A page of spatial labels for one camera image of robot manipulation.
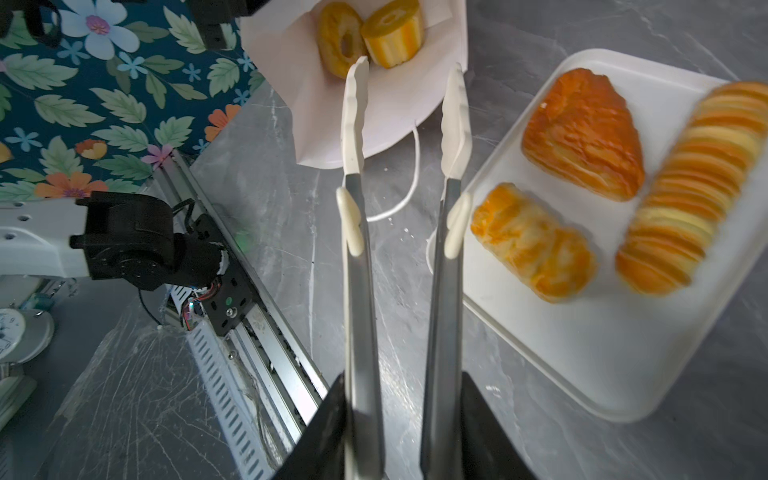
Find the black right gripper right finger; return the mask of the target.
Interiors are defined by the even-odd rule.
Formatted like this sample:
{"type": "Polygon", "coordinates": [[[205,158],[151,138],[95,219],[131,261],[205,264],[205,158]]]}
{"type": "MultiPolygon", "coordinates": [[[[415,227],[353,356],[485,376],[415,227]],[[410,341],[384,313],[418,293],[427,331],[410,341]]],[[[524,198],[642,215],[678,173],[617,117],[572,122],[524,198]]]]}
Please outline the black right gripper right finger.
{"type": "Polygon", "coordinates": [[[460,419],[465,479],[536,479],[468,372],[462,373],[460,419]]]}

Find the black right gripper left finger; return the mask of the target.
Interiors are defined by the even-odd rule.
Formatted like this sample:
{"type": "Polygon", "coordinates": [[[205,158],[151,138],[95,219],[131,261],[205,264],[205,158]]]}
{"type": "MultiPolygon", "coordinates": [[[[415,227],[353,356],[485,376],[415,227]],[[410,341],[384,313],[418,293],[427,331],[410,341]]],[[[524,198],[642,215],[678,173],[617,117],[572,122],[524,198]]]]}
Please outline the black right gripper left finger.
{"type": "Polygon", "coordinates": [[[346,418],[345,382],[341,373],[272,479],[343,479],[346,418]]]}

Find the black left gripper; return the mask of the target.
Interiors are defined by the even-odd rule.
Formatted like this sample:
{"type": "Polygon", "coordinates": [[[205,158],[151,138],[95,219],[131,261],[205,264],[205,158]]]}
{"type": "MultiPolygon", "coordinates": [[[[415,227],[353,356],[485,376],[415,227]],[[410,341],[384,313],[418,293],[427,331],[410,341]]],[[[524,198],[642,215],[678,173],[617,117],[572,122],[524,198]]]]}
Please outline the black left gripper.
{"type": "Polygon", "coordinates": [[[223,26],[234,19],[251,16],[269,0],[187,0],[193,21],[207,50],[220,51],[227,46],[223,26]]]}

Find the red white paper bag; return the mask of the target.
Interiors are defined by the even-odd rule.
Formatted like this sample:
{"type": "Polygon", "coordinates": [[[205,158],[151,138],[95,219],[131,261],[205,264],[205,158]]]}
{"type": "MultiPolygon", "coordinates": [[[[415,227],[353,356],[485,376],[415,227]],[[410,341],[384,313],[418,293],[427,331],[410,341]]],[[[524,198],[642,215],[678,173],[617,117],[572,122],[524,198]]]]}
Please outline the red white paper bag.
{"type": "MultiPolygon", "coordinates": [[[[241,45],[289,107],[296,162],[317,169],[342,165],[343,80],[323,66],[316,31],[322,1],[270,1],[239,20],[241,45]]],[[[450,70],[468,64],[466,4],[421,2],[425,43],[406,63],[369,68],[363,154],[371,157],[410,135],[445,95],[450,70]]]]}

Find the yellow ring bread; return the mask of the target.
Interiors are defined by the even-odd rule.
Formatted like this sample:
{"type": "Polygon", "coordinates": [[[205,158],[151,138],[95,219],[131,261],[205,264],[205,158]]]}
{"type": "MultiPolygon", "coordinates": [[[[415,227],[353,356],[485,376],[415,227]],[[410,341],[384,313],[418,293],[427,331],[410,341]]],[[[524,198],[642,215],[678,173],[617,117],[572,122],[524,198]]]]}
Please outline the yellow ring bread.
{"type": "Polygon", "coordinates": [[[344,80],[357,60],[367,55],[361,34],[363,20],[344,2],[328,3],[317,19],[316,42],[325,68],[344,80]]]}

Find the yellow striped roll bread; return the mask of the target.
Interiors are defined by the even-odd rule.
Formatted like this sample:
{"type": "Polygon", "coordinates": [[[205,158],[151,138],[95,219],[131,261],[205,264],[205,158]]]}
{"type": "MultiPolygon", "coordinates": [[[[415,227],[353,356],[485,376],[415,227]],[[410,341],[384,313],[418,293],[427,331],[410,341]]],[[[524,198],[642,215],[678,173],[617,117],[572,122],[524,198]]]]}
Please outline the yellow striped roll bread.
{"type": "Polygon", "coordinates": [[[361,35],[376,65],[391,69],[411,60],[423,46],[425,37],[420,3],[389,2],[364,21],[361,35]]]}

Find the small golden bread roll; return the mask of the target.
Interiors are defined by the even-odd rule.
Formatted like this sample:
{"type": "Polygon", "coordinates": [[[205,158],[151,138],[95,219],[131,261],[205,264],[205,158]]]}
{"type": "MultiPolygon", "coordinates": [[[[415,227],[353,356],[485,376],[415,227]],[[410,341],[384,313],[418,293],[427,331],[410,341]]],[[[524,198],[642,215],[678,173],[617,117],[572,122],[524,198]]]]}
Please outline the small golden bread roll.
{"type": "Polygon", "coordinates": [[[498,184],[475,209],[470,230],[539,298],[560,303],[580,293],[598,270],[586,237],[567,227],[514,184],[498,184]]]}

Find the orange triangular pastry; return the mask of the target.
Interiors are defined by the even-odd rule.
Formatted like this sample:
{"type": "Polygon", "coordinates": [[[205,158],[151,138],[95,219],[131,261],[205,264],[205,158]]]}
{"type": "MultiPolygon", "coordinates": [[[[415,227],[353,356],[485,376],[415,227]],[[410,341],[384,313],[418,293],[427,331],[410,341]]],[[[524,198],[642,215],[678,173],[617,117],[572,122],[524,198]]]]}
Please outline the orange triangular pastry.
{"type": "Polygon", "coordinates": [[[625,99],[605,75],[560,75],[535,109],[521,142],[547,173],[607,199],[633,199],[645,180],[642,145],[625,99]]]}

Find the striped long bread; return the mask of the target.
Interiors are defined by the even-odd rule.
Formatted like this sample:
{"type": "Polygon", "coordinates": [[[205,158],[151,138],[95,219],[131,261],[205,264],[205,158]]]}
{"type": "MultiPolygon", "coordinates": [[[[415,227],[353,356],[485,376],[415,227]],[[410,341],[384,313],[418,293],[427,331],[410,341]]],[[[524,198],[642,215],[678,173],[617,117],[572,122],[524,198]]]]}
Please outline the striped long bread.
{"type": "Polygon", "coordinates": [[[767,86],[734,82],[693,109],[615,255],[635,292],[688,287],[767,143],[767,86]]]}

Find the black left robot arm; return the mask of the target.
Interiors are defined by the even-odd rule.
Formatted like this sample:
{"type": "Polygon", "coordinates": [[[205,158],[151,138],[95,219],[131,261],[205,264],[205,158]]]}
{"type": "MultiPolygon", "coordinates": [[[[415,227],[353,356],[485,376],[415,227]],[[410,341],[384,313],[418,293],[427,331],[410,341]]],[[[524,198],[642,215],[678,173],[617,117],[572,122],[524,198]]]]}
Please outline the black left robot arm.
{"type": "Polygon", "coordinates": [[[1,228],[7,274],[123,278],[143,290],[205,287],[227,250],[140,193],[195,158],[263,76],[237,20],[255,1],[5,1],[1,198],[43,200],[1,228]]]}

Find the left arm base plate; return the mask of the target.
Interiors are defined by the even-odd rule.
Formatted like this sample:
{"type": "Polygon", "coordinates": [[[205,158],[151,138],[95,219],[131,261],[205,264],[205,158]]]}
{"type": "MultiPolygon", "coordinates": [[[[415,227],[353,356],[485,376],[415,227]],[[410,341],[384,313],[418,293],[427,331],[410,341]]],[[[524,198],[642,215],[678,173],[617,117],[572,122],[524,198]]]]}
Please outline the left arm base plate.
{"type": "Polygon", "coordinates": [[[227,270],[214,282],[213,295],[202,300],[214,332],[224,337],[246,319],[254,306],[261,304],[261,297],[238,257],[239,249],[225,239],[214,218],[202,214],[192,223],[192,228],[199,239],[221,243],[228,250],[227,270]]]}

